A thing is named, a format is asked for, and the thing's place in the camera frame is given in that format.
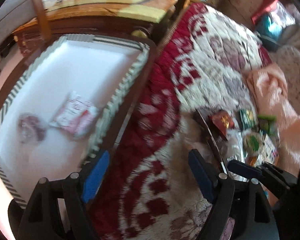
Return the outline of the red floral plush blanket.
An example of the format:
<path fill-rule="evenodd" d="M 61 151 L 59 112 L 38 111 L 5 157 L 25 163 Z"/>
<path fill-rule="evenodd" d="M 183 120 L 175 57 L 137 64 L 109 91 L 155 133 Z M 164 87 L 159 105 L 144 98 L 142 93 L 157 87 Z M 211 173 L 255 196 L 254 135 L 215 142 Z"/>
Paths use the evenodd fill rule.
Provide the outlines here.
<path fill-rule="evenodd" d="M 256 36 L 194 3 L 153 64 L 140 102 L 88 211 L 101 239 L 195 239 L 211 205 L 188 165 L 200 147 L 196 110 L 253 109 L 242 73 L 264 66 Z"/>

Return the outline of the marble top coffee table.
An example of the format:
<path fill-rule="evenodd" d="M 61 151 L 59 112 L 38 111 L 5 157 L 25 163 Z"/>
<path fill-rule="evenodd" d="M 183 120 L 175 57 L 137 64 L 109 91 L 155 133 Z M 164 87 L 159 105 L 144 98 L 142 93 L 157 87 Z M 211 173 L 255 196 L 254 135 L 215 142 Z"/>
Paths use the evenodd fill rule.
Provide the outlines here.
<path fill-rule="evenodd" d="M 67 0 L 45 10 L 53 25 L 62 20 L 114 17 L 129 20 L 140 26 L 159 24 L 173 13 L 177 0 Z"/>

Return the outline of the red hanging bag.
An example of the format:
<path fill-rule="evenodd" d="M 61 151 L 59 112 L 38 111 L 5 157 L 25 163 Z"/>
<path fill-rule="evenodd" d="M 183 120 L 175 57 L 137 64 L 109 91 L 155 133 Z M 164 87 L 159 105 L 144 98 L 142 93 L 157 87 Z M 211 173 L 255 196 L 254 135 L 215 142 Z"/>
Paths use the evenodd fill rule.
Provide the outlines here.
<path fill-rule="evenodd" d="M 279 0 L 263 0 L 258 9 L 252 14 L 251 21 L 253 25 L 257 25 L 261 17 L 276 9 Z"/>

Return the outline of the green striped cardboard box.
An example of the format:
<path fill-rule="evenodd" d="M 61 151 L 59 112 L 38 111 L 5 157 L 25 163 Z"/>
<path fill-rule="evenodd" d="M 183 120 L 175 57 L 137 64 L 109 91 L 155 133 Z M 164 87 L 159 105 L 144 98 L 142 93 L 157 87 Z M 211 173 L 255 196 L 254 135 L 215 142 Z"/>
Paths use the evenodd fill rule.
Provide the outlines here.
<path fill-rule="evenodd" d="M 141 41 L 67 34 L 23 72 L 0 109 L 0 179 L 22 209 L 40 178 L 63 179 L 99 149 L 150 52 Z M 49 125 L 72 91 L 100 110 L 89 133 L 79 139 Z M 42 142 L 19 142 L 17 123 L 23 113 L 47 122 Z"/>

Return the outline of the teal plastic bag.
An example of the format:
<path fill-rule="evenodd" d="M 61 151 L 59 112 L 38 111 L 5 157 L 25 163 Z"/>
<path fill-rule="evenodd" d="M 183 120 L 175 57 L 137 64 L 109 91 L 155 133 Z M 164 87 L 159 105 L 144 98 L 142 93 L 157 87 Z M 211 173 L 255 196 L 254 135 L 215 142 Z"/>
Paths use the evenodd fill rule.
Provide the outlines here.
<path fill-rule="evenodd" d="M 281 36 L 282 27 L 269 14 L 265 14 L 258 21 L 255 31 L 262 41 L 277 42 Z"/>

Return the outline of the dark brown long snack package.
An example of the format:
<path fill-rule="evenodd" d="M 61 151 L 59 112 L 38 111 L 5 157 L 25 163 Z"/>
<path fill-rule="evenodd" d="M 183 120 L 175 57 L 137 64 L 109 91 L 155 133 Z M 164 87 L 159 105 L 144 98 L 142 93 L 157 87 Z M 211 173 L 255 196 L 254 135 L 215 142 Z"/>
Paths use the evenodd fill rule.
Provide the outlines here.
<path fill-rule="evenodd" d="M 219 151 L 219 148 L 217 146 L 217 143 L 213 137 L 213 133 L 211 132 L 207 122 L 205 121 L 203 115 L 198 111 L 195 110 L 194 111 L 194 119 L 195 121 L 200 125 L 200 127 L 203 130 L 203 137 L 205 138 L 207 144 L 210 146 L 212 152 L 213 152 L 213 156 L 217 161 L 217 165 L 219 170 L 228 175 L 228 170 L 226 168 L 226 165 L 224 163 L 223 157 Z"/>

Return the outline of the floral sofa cushion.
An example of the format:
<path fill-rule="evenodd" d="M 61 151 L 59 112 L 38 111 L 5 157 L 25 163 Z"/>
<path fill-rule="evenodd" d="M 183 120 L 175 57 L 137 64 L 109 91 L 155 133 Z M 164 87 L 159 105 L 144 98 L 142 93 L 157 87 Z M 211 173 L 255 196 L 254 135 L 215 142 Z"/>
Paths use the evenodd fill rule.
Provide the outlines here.
<path fill-rule="evenodd" d="M 295 24 L 285 27 L 279 38 L 279 48 L 270 58 L 284 72 L 288 84 L 288 99 L 300 114 L 300 12 L 292 3 L 286 10 L 294 17 Z"/>

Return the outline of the wooden chair frame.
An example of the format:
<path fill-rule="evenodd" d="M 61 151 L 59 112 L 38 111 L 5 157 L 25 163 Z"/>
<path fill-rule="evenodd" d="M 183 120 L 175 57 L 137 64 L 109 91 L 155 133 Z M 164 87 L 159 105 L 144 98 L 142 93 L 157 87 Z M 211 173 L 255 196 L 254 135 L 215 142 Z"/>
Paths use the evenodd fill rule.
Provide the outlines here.
<path fill-rule="evenodd" d="M 16 29 L 33 18 L 45 42 L 51 39 L 51 29 L 42 0 L 0 0 L 0 45 Z"/>

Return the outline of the round green white snack packet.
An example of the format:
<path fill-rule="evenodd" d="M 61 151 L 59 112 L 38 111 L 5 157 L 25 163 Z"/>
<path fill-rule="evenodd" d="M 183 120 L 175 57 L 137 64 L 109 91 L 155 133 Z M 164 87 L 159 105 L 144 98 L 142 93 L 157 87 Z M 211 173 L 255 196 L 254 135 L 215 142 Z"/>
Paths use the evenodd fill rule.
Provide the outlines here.
<path fill-rule="evenodd" d="M 262 144 L 262 135 L 251 132 L 244 136 L 243 147 L 245 151 L 251 156 L 257 156 Z"/>

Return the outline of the pink satin cloth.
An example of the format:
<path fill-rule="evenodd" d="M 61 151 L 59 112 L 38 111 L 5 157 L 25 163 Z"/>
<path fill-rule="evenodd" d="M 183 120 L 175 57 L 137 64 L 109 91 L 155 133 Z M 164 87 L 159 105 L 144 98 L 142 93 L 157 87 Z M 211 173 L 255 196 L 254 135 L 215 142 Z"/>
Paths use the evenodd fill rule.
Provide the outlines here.
<path fill-rule="evenodd" d="M 258 113 L 276 117 L 280 135 L 278 166 L 298 176 L 300 171 L 300 115 L 288 100 L 288 85 L 281 68 L 272 63 L 250 71 L 247 85 L 253 94 Z"/>

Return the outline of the red gold snack packet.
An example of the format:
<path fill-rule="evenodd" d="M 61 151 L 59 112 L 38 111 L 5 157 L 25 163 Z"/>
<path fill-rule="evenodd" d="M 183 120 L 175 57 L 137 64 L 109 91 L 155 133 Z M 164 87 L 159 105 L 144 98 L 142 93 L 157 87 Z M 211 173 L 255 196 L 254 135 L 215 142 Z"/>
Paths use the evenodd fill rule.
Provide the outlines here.
<path fill-rule="evenodd" d="M 228 129 L 233 129 L 235 123 L 229 113 L 225 110 L 220 110 L 209 116 L 212 124 L 217 128 L 220 136 L 226 138 Z"/>

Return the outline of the white pink snack pouch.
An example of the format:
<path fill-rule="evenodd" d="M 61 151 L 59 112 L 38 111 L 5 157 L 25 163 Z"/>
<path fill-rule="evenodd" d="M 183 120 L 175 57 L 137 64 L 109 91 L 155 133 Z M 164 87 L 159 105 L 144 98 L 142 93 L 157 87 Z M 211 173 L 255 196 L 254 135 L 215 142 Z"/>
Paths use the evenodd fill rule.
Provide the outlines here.
<path fill-rule="evenodd" d="M 80 96 L 76 91 L 72 91 L 49 125 L 62 129 L 74 139 L 79 139 L 89 133 L 99 112 L 100 110 L 92 102 Z"/>

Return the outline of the clear bag of red dates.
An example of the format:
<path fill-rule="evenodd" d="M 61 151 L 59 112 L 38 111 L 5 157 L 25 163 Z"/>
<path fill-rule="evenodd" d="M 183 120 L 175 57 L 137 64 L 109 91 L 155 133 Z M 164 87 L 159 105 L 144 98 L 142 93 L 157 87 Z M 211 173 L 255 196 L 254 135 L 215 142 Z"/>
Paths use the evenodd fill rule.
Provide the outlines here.
<path fill-rule="evenodd" d="M 17 133 L 23 144 L 39 143 L 46 138 L 47 122 L 37 115 L 23 113 L 19 115 Z"/>

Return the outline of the dark green snack packet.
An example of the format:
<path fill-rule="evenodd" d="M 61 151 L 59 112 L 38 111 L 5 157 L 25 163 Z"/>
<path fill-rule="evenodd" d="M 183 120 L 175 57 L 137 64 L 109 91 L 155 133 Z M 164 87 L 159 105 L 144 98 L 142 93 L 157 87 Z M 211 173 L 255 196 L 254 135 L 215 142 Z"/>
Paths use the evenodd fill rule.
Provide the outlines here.
<path fill-rule="evenodd" d="M 239 114 L 241 117 L 241 123 L 243 130 L 252 129 L 256 126 L 254 113 L 250 109 L 240 109 Z"/>

